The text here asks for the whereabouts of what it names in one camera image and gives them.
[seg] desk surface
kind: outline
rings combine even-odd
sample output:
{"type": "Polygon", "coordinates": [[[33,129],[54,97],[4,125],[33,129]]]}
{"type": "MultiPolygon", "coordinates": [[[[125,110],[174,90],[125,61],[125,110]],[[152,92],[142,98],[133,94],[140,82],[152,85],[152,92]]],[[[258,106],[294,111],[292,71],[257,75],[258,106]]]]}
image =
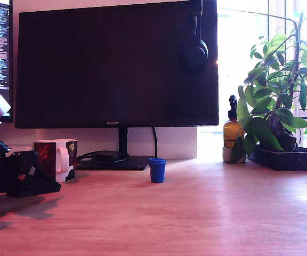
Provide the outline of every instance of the desk surface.
{"type": "Polygon", "coordinates": [[[169,163],[78,171],[59,193],[0,194],[0,256],[307,255],[307,172],[169,163]]]}

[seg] black headphones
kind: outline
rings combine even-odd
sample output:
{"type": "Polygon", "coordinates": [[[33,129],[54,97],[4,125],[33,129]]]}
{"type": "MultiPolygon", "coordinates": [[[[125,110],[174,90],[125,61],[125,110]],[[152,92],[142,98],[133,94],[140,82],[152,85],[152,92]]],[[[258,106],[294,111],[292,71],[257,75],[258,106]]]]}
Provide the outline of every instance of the black headphones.
{"type": "Polygon", "coordinates": [[[189,0],[189,35],[187,43],[180,55],[182,68],[189,73],[202,70],[208,59],[207,45],[201,39],[202,10],[202,0],[189,0]]]}

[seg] black plant pot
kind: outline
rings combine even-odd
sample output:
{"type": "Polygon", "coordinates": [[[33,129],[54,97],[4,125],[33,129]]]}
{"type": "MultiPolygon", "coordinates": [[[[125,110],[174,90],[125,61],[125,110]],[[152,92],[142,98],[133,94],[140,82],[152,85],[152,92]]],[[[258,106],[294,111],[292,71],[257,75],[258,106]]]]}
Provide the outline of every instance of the black plant pot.
{"type": "Polygon", "coordinates": [[[298,153],[272,152],[257,145],[248,159],[277,171],[307,171],[307,148],[298,149],[298,153]]]}

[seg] mug handle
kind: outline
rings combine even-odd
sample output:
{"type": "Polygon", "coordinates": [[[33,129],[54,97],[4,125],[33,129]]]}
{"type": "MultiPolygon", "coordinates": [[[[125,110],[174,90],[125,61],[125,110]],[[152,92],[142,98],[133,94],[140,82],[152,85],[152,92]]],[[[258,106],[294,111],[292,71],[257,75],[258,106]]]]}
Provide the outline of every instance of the mug handle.
{"type": "Polygon", "coordinates": [[[69,170],[68,149],[60,147],[56,150],[56,172],[64,173],[69,170]]]}

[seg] bottle nozzle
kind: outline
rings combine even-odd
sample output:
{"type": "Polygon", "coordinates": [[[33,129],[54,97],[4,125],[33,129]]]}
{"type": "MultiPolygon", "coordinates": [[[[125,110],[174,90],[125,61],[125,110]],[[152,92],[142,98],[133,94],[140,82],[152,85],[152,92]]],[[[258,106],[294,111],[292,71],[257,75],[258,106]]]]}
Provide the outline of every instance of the bottle nozzle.
{"type": "Polygon", "coordinates": [[[230,95],[229,102],[230,106],[232,107],[232,110],[236,110],[238,106],[237,97],[235,97],[235,95],[230,95]]]}
{"type": "Polygon", "coordinates": [[[237,118],[238,101],[235,95],[230,95],[229,102],[230,102],[231,110],[228,111],[228,117],[237,118]]]}

